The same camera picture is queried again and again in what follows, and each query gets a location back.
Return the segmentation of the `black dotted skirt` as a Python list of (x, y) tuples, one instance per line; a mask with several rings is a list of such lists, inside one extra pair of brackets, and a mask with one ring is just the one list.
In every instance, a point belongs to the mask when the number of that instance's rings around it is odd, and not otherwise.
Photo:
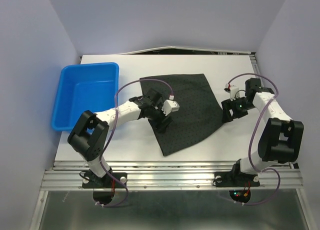
[(179, 104), (165, 132), (153, 131), (163, 156), (200, 143), (223, 125), (223, 110), (203, 73), (148, 76), (143, 80), (140, 83), (143, 94), (154, 89), (166, 99), (172, 88), (174, 100)]

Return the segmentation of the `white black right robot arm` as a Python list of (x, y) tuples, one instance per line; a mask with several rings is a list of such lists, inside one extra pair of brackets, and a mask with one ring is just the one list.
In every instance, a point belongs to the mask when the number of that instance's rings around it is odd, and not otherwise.
[(259, 111), (257, 122), (264, 121), (265, 126), (258, 141), (257, 150), (252, 151), (253, 141), (249, 141), (248, 156), (234, 164), (230, 172), (231, 182), (242, 185), (248, 175), (255, 175), (275, 163), (293, 163), (300, 152), (304, 125), (293, 120), (281, 108), (276, 98), (275, 87), (264, 87), (259, 78), (245, 81), (245, 94), (240, 96), (240, 89), (228, 82), (224, 89), (229, 98), (222, 101), (222, 122), (229, 123), (248, 115), (251, 109)]

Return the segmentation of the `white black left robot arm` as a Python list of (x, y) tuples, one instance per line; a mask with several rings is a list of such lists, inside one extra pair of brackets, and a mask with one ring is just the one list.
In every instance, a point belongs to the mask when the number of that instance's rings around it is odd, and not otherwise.
[(103, 154), (116, 127), (139, 119), (148, 119), (158, 132), (164, 132), (172, 122), (171, 114), (180, 109), (179, 104), (170, 95), (163, 96), (150, 89), (141, 96), (135, 96), (125, 103), (101, 112), (84, 111), (70, 132), (68, 144), (83, 158), (94, 175), (94, 181), (100, 187), (111, 183), (111, 167)]

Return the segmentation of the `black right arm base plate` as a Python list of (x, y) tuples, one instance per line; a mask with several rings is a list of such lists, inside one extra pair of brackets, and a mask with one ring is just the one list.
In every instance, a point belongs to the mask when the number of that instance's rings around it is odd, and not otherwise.
[(258, 175), (236, 173), (231, 171), (217, 171), (214, 173), (212, 185), (218, 188), (259, 187)]

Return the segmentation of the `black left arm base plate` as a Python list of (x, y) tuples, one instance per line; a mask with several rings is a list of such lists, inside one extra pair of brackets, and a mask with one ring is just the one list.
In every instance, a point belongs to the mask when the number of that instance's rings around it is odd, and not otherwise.
[(82, 178), (83, 189), (111, 189), (112, 186), (115, 188), (124, 189), (124, 187), (114, 181), (109, 175), (105, 175), (100, 178), (96, 176), (91, 170), (81, 171), (79, 176)]

